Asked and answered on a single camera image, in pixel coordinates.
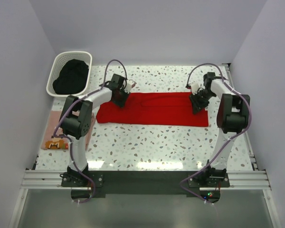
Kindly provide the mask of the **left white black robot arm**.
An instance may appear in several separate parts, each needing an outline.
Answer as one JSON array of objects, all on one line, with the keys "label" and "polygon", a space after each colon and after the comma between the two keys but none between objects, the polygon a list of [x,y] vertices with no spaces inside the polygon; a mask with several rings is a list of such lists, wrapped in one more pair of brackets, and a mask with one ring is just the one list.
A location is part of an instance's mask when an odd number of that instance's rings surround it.
[{"label": "left white black robot arm", "polygon": [[92,112],[107,102],[124,107],[136,82],[113,74],[111,80],[104,82],[93,92],[81,96],[69,95],[58,122],[63,138],[69,140],[70,163],[68,173],[74,173],[72,181],[77,186],[85,186],[89,181],[86,159],[86,135],[92,124]]}]

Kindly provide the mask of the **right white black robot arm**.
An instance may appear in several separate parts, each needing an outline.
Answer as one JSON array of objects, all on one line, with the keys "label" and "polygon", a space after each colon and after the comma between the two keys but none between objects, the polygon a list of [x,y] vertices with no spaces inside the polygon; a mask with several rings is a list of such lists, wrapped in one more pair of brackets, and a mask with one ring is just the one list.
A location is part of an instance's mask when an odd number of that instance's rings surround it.
[{"label": "right white black robot arm", "polygon": [[187,88],[191,90],[189,99],[193,114],[206,109],[211,98],[217,97],[220,100],[216,118],[218,139],[214,152],[207,162],[211,170],[202,175],[203,183],[212,187],[219,181],[219,175],[215,171],[227,168],[235,139],[250,125],[250,96],[237,92],[229,81],[216,76],[213,72],[206,73],[203,81],[203,87],[199,87],[198,83],[191,83]]}]

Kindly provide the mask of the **red t shirt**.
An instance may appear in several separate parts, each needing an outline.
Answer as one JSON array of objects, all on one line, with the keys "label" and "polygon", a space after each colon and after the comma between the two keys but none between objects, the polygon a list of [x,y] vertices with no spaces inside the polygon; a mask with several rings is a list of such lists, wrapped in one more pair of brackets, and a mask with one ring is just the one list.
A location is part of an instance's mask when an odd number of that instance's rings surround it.
[{"label": "red t shirt", "polygon": [[193,114],[190,92],[131,93],[124,107],[113,102],[100,106],[96,120],[99,124],[142,124],[207,127],[208,112]]}]

